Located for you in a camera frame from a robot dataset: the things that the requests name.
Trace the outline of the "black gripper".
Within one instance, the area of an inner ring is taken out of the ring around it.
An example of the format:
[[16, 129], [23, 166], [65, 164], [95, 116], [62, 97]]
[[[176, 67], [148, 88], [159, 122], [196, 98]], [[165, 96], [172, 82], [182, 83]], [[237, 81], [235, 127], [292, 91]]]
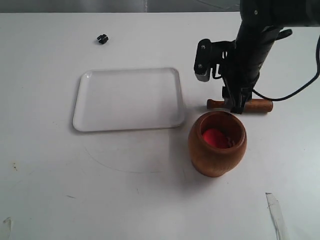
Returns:
[[263, 65], [263, 50], [260, 47], [227, 47], [222, 52], [220, 75], [224, 86], [224, 106], [231, 112], [242, 114], [246, 103], [252, 99], [260, 69]]

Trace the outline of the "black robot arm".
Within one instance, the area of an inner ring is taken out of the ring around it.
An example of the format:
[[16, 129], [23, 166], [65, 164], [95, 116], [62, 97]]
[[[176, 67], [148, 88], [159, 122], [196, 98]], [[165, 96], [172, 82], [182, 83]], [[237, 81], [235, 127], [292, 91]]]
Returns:
[[252, 99], [261, 67], [275, 41], [286, 38], [285, 27], [318, 27], [318, 0], [242, 0], [241, 25], [222, 64], [223, 98], [230, 111], [242, 114]]

